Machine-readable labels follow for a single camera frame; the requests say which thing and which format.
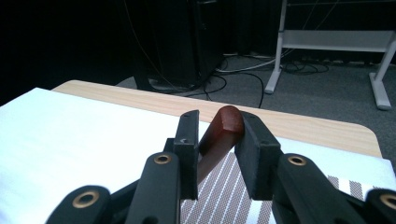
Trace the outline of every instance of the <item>striped mat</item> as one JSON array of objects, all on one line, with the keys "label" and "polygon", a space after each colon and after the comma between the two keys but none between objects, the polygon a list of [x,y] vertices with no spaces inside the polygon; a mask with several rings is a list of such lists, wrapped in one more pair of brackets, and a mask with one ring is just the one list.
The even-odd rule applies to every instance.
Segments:
[{"label": "striped mat", "polygon": [[[364,200],[374,186],[328,176],[341,191]],[[199,200],[181,204],[180,223],[276,223],[270,201],[248,197],[235,154],[229,153],[198,188]]]}]

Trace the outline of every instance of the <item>black cable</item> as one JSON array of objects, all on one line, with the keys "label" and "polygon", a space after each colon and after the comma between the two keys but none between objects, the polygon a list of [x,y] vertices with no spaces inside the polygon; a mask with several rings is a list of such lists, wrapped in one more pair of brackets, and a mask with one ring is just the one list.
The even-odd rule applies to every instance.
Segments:
[{"label": "black cable", "polygon": [[204,85],[204,93],[206,94],[206,100],[207,101],[213,101],[212,98],[210,98],[209,92],[206,90],[207,84]]},{"label": "black cable", "polygon": [[164,94],[176,94],[176,93],[183,93],[183,92],[188,92],[188,91],[195,91],[199,89],[201,86],[200,85],[193,85],[191,87],[186,88],[185,90],[181,89],[180,87],[177,88],[176,90],[160,90],[158,88],[154,88],[154,90],[158,93],[164,93]]},{"label": "black cable", "polygon": [[251,73],[247,73],[247,72],[227,73],[227,74],[220,74],[220,75],[223,76],[223,77],[235,76],[235,75],[247,75],[247,76],[252,76],[252,77],[257,78],[260,81],[261,85],[262,85],[262,96],[260,98],[260,103],[259,103],[258,108],[262,107],[262,100],[264,99],[264,83],[262,82],[262,79],[259,76],[251,74]]},{"label": "black cable", "polygon": [[[319,70],[316,65],[322,66],[324,69]],[[308,63],[302,61],[302,64],[296,64],[295,61],[292,63],[286,63],[285,67],[283,68],[283,71],[294,74],[294,75],[301,75],[301,76],[306,76],[306,75],[314,75],[314,74],[319,74],[319,73],[325,73],[329,71],[329,66],[323,63]]]},{"label": "black cable", "polygon": [[223,68],[221,68],[221,70],[225,70],[225,69],[228,68],[228,57],[224,57],[224,61],[223,62],[225,63],[225,66]]},{"label": "black cable", "polygon": [[220,88],[215,89],[213,91],[204,90],[204,92],[192,93],[189,95],[185,95],[184,97],[192,97],[192,96],[196,96],[196,95],[204,95],[204,94],[214,93],[214,92],[223,90],[227,86],[227,80],[224,77],[220,77],[220,76],[216,76],[216,75],[212,75],[212,77],[218,77],[218,78],[222,79],[224,81],[223,85]]}]

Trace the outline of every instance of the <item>white metal frame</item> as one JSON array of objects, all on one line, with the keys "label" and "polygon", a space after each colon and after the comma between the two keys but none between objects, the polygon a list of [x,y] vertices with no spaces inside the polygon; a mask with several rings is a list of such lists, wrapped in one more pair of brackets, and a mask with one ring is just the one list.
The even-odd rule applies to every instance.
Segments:
[{"label": "white metal frame", "polygon": [[280,58],[283,48],[384,52],[377,72],[370,73],[369,76],[377,107],[382,110],[391,109],[382,79],[396,51],[395,31],[285,30],[286,7],[287,0],[283,0],[277,36],[275,68],[265,87],[265,93],[274,93],[277,80],[282,72]]}]

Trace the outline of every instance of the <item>dark background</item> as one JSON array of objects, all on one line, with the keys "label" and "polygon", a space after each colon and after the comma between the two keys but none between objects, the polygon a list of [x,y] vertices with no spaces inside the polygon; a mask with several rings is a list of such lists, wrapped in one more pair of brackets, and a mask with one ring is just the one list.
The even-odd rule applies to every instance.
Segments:
[{"label": "dark background", "polygon": [[[224,52],[275,54],[281,1],[221,3]],[[395,6],[395,2],[338,4],[319,29],[395,30]],[[286,28],[301,29],[311,8],[288,7]],[[331,8],[316,6],[306,29],[316,29]],[[70,79],[116,85],[134,75],[135,59],[128,47],[132,37],[123,29],[114,1],[8,0],[0,3],[0,17],[0,105],[34,87],[52,89]],[[140,20],[135,25],[148,27]],[[379,63],[382,54],[295,50],[290,57],[305,55]]]}]

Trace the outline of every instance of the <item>cable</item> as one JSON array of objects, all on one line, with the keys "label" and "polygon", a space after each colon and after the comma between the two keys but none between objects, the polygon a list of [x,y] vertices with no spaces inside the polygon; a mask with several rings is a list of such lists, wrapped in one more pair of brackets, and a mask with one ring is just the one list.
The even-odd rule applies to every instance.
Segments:
[{"label": "cable", "polygon": [[189,94],[189,95],[185,95],[184,97],[192,97],[192,96],[196,96],[196,95],[204,95],[204,94],[214,93],[214,92],[223,90],[227,86],[227,80],[224,77],[220,77],[220,76],[217,76],[217,75],[212,75],[212,77],[217,77],[217,78],[222,79],[223,82],[224,82],[223,85],[220,88],[215,89],[213,91],[204,90],[204,92],[192,93],[192,94]]},{"label": "cable", "polygon": [[[220,69],[220,71],[226,71],[226,69],[227,69],[227,67],[228,67],[228,64],[229,64],[229,61],[228,61],[228,58],[231,58],[231,57],[235,57],[235,56],[238,56],[239,57],[239,55],[237,55],[237,54],[235,54],[235,55],[233,55],[233,56],[227,56],[226,58],[224,58],[224,61],[223,61],[223,63],[225,63],[225,65],[223,66],[223,68],[221,68]],[[274,69],[274,67],[273,66],[263,66],[263,67],[258,67],[258,68],[252,68],[252,69],[249,69],[249,71],[259,71],[259,72],[262,72],[262,71],[269,71],[269,70],[271,70],[271,69]]]},{"label": "cable", "polygon": [[[322,67],[324,67],[323,70],[319,70],[317,67],[315,67],[315,65],[320,65]],[[329,71],[329,66],[325,65],[325,64],[320,64],[320,63],[307,63],[304,62],[303,64],[296,64],[294,61],[292,63],[287,63],[284,67],[284,71],[290,74],[294,74],[294,75],[301,75],[301,76],[306,76],[306,75],[313,75],[313,74],[318,74],[318,73],[325,73]],[[305,68],[306,67],[310,67],[311,69],[313,69],[314,71],[307,71]]]},{"label": "cable", "polygon": [[237,53],[224,53],[224,57],[234,57],[234,56],[239,56],[239,57],[247,57],[247,58],[257,58],[257,59],[272,59],[274,57],[272,56],[265,56],[265,55],[252,55],[252,54],[244,54],[244,55],[239,55]]},{"label": "cable", "polygon": [[329,10],[329,12],[327,13],[327,15],[326,15],[326,16],[324,17],[324,19],[320,22],[320,24],[317,26],[317,28],[315,28],[315,30],[317,30],[317,29],[321,26],[321,24],[322,24],[323,22],[326,21],[326,19],[329,17],[330,13],[332,13],[332,10],[335,8],[335,6],[337,6],[337,4],[338,4],[339,1],[340,1],[340,0],[337,0],[337,1],[334,3],[334,5],[332,5],[332,8],[330,8],[330,10]]},{"label": "cable", "polygon": [[247,75],[247,76],[252,76],[252,77],[257,78],[257,79],[260,81],[260,83],[261,83],[261,85],[262,85],[262,96],[261,96],[261,98],[260,98],[260,102],[259,102],[258,108],[261,108],[261,107],[262,107],[262,100],[263,100],[263,98],[264,98],[264,83],[262,82],[262,79],[261,79],[259,76],[257,76],[257,75],[254,75],[254,74],[251,74],[251,73],[247,73],[247,72],[238,72],[238,73],[230,73],[230,74],[221,74],[221,76],[223,76],[223,77],[225,77],[225,76],[235,76],[235,75]]},{"label": "cable", "polygon": [[311,8],[311,12],[309,12],[309,16],[306,18],[305,24],[303,26],[303,30],[305,29],[305,26],[308,24],[309,19],[311,19],[312,13],[314,12],[315,7],[318,4],[318,0],[315,2],[315,4]]},{"label": "cable", "polygon": [[206,85],[207,85],[207,83],[205,83],[205,85],[204,85],[204,93],[206,94],[206,100],[213,101],[212,98],[210,98],[209,92],[206,90]]},{"label": "cable", "polygon": [[[293,49],[287,49],[287,50],[281,55],[281,57],[284,57],[284,56],[288,55],[288,54],[291,53],[292,51],[293,51]],[[273,59],[273,60],[271,60],[271,61],[269,61],[269,62],[259,63],[259,64],[256,64],[256,65],[253,65],[253,66],[250,66],[250,67],[246,67],[246,68],[240,68],[240,69],[234,69],[234,70],[221,70],[221,69],[218,69],[218,68],[217,68],[215,71],[216,71],[216,72],[219,72],[219,73],[236,73],[236,72],[244,72],[244,71],[252,70],[252,69],[255,69],[255,68],[259,68],[259,67],[264,67],[264,66],[269,65],[269,64],[274,63],[274,62],[275,62],[275,59]]]},{"label": "cable", "polygon": [[201,86],[199,86],[199,85],[193,85],[193,86],[191,86],[191,87],[185,87],[185,89],[181,89],[180,87],[175,87],[175,86],[172,86],[171,88],[172,88],[172,90],[167,90],[167,89],[160,89],[160,88],[158,88],[158,87],[155,87],[155,85],[153,86],[153,84],[151,84],[151,86],[154,88],[154,90],[156,91],[156,92],[159,92],[159,93],[164,93],[164,94],[176,94],[176,93],[183,93],[183,92],[188,92],[188,91],[195,91],[195,90],[197,90],[198,88],[200,88]]}]

